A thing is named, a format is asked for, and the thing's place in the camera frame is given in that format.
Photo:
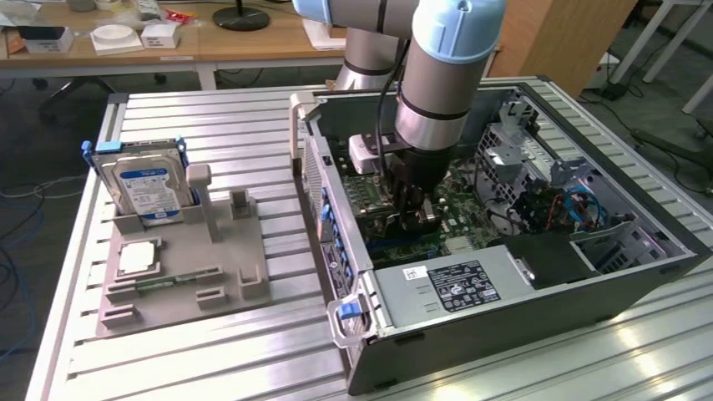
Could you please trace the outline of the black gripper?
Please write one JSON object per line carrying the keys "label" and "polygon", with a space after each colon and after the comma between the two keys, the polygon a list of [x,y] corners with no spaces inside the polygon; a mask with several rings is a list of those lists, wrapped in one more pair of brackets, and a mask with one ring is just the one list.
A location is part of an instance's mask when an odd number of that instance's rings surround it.
{"label": "black gripper", "polygon": [[417,211],[445,178],[452,148],[408,148],[390,152],[386,159],[385,188],[393,206],[400,212]]}

